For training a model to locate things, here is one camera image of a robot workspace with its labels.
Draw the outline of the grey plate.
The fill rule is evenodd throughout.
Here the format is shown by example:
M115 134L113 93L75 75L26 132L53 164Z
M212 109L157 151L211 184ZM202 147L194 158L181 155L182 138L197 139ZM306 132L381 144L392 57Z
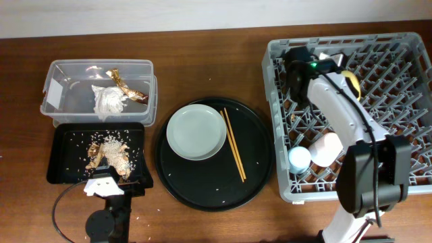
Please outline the grey plate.
M186 105L170 118L166 138L183 159L202 161L215 155L225 143L227 128L219 112L202 104Z

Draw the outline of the gold foil wrapper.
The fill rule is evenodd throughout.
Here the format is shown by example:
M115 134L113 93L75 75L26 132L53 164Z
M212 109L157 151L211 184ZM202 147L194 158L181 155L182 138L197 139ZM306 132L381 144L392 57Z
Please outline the gold foil wrapper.
M128 85L120 78L119 70L117 68L106 71L106 74L116 83L119 88L122 89L129 99L144 105L148 104L149 96L137 90L130 89Z

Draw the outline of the white napkin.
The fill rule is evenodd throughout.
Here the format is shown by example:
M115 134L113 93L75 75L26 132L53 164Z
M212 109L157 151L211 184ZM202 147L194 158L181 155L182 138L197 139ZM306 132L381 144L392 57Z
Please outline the white napkin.
M128 96L118 86L104 88L92 85L92 91L95 101L94 112L102 121L105 121L110 115L120 114L127 106L125 101Z

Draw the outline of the wooden chopstick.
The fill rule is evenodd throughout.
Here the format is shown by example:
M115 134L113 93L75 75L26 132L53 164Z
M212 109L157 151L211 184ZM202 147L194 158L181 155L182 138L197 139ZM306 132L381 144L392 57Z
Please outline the wooden chopstick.
M229 142L230 148L232 150L232 154L234 156L234 161L236 162L236 167L238 168L240 179L241 179L242 183L244 183L245 179L244 179L244 176L242 175L242 172L241 172L241 169L240 169L240 163L238 161L238 157L237 157L237 154L236 154L236 151L235 151L235 148L234 148L234 144L233 144L231 136L230 136L230 131L229 131L228 125L227 125L226 120L224 118L223 112L219 111L219 113L222 116L222 119L223 119L224 124L225 124L225 128L226 128L226 131L227 131L226 134L227 134L227 137L228 137L228 142Z
M232 125L231 125L231 122L230 122L230 117L229 117L227 109L225 107L223 108L223 112L225 114L226 123L227 123L228 128L229 128L229 133L230 133L232 142L234 144L234 148L235 148L235 151L236 151L236 154L237 154L237 157L238 157L238 161L240 163L240 169L241 169L242 175L244 176L244 179L246 181L246 179L247 179L246 173L244 171L243 163L242 163L242 160L241 160L241 157L240 157L240 153L239 153L238 146L237 146L237 143L236 143L236 139L235 139L235 136L234 136L234 131L232 129Z

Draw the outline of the blue cup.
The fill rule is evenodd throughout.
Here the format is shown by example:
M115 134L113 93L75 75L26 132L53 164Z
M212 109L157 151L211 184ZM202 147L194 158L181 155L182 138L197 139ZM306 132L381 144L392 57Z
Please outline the blue cup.
M307 148L296 146L288 151L288 162L290 173L304 173L311 163L311 154Z

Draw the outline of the pink cup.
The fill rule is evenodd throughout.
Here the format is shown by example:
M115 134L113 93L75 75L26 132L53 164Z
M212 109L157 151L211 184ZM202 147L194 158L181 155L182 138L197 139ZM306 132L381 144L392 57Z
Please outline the pink cup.
M329 132L311 144L308 151L314 164L329 167L343 151L343 145L336 133Z

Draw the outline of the yellow bowl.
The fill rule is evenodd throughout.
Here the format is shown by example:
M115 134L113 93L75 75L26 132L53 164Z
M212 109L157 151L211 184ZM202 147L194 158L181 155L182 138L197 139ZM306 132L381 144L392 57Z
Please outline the yellow bowl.
M341 74L345 77L349 89L356 97L356 99L359 101L361 98L361 89L360 89L360 82L358 81L358 78L348 70L342 71Z

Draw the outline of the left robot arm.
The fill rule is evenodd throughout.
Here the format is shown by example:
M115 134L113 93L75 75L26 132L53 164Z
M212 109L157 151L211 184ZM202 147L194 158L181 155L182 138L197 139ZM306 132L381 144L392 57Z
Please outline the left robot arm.
M105 201L102 210L92 213L85 225L91 242L128 242L132 199L145 195L153 187L153 179L146 166L144 156L138 159L131 181L121 183L119 174L112 166L95 169L87 181L84 191L87 196L96 196Z

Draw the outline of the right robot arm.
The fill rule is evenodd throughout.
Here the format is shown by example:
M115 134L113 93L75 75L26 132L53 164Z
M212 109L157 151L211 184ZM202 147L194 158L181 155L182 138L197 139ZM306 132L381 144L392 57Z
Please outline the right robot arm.
M322 242L362 242L381 216L406 200L411 144L378 124L357 100L343 67L332 58L314 59L305 46L283 56L290 98L299 107L316 106L346 152L336 179L340 202Z

